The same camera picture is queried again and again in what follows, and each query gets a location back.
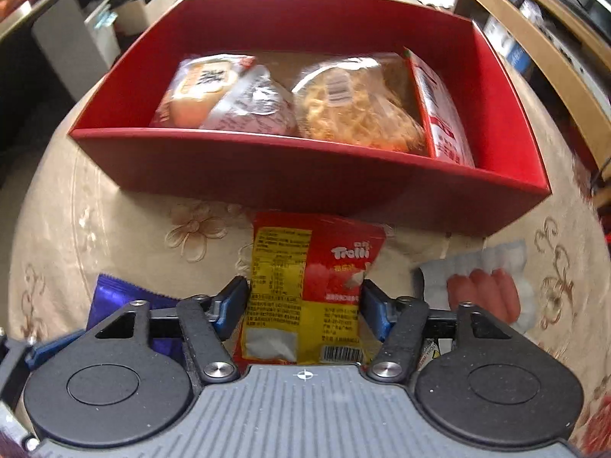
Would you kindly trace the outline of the clear bag yellow crispy snack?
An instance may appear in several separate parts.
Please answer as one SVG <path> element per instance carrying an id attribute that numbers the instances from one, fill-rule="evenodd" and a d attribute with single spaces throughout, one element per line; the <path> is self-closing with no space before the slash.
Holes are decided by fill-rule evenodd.
<path id="1" fill-rule="evenodd" d="M 320 62 L 304 69 L 292 88 L 302 137 L 426 155 L 426 133 L 411 115 L 410 93 L 407 66 L 395 53 Z"/>

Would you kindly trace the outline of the sausage snack packet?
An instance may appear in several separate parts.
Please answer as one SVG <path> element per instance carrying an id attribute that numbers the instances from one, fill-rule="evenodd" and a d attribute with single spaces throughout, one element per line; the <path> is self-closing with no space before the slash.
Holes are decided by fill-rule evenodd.
<path id="1" fill-rule="evenodd" d="M 413 272 L 414 290 L 435 309 L 455 311 L 470 302 L 524 333 L 537 313 L 526 262 L 523 241 L 428 261 Z"/>

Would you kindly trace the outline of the red white snack packet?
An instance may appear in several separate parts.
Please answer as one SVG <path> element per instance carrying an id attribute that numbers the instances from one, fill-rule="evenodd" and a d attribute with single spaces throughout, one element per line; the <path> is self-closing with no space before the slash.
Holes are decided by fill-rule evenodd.
<path id="1" fill-rule="evenodd" d="M 409 48 L 405 50 L 405 60 L 414 84 L 414 97 L 419 102 L 429 155 L 474 169 L 466 131 L 448 87 L 441 76 Z"/>

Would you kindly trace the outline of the red yellow Trolli candy bag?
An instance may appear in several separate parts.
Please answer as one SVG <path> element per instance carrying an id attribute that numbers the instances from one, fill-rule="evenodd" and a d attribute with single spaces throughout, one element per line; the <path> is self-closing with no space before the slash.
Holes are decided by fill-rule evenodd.
<path id="1" fill-rule="evenodd" d="M 375 224 L 258 213 L 238 366 L 364 363 L 360 287 L 385 240 L 385 229 Z"/>

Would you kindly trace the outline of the dark marble coffee table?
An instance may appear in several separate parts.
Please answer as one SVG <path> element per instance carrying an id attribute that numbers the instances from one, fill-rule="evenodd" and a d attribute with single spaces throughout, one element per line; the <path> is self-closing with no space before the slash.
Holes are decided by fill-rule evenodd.
<path id="1" fill-rule="evenodd" d="M 1 154 L 51 137 L 112 67 L 111 0 L 1 0 Z"/>

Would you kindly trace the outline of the red cardboard box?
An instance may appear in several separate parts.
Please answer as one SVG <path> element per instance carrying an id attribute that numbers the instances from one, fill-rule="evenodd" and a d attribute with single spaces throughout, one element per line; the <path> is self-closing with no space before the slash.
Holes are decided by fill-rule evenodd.
<path id="1" fill-rule="evenodd" d="M 471 236 L 551 192 L 483 32 L 394 0 L 180 0 L 70 136 L 125 189 Z"/>

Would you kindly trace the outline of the white grey printed snack packet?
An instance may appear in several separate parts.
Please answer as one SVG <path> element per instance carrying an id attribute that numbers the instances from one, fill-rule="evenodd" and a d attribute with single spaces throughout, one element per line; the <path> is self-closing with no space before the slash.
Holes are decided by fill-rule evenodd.
<path id="1" fill-rule="evenodd" d="M 291 95 L 256 65 L 214 105 L 200 129 L 291 137 L 297 122 Z"/>

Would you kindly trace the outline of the cardboard box under table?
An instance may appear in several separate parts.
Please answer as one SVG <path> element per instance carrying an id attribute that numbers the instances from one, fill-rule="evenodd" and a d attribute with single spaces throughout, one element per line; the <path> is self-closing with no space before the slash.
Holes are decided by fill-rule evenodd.
<path id="1" fill-rule="evenodd" d="M 146 31 L 178 0 L 126 0 L 115 13 L 115 27 L 126 35 L 134 36 Z"/>

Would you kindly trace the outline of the orange bread snack packet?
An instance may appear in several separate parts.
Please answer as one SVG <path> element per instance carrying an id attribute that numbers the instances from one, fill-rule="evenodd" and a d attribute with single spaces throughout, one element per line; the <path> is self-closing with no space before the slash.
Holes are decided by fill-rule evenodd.
<path id="1" fill-rule="evenodd" d="M 217 54 L 180 62 L 150 125 L 200 128 L 212 109 L 257 62 L 255 56 Z"/>

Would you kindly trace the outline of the white blue box on shelf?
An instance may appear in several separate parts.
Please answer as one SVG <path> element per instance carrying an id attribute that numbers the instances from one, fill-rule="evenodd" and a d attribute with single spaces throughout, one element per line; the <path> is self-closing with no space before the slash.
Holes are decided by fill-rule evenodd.
<path id="1" fill-rule="evenodd" d="M 509 62 L 518 73 L 527 74 L 532 67 L 532 60 L 521 47 L 519 42 L 507 31 L 493 16 L 483 26 L 483 34 L 486 35 L 498 55 Z"/>

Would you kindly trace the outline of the wooden TV cabinet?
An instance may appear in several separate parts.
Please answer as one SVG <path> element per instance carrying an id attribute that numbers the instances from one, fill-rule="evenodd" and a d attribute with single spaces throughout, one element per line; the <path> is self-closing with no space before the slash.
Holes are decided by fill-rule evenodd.
<path id="1" fill-rule="evenodd" d="M 561 131 L 589 169 L 595 209 L 610 213 L 610 42 L 563 0 L 456 0 L 451 10 L 487 13 L 523 48 L 566 111 Z"/>

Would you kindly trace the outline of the blue foil snack bag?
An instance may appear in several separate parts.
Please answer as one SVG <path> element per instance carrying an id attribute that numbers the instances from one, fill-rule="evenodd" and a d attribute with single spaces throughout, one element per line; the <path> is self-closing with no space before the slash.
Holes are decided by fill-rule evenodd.
<path id="1" fill-rule="evenodd" d="M 92 329 L 125 304 L 135 300 L 147 301 L 152 310 L 174 308 L 178 303 L 177 299 L 153 293 L 151 290 L 144 289 L 144 287 L 107 274 L 99 274 L 89 309 L 86 329 Z M 178 324 L 170 323 L 169 327 L 163 327 L 160 323 L 153 321 L 149 329 L 149 344 L 156 353 L 161 353 L 182 364 L 184 362 L 182 341 L 175 337 L 175 334 L 179 333 Z"/>

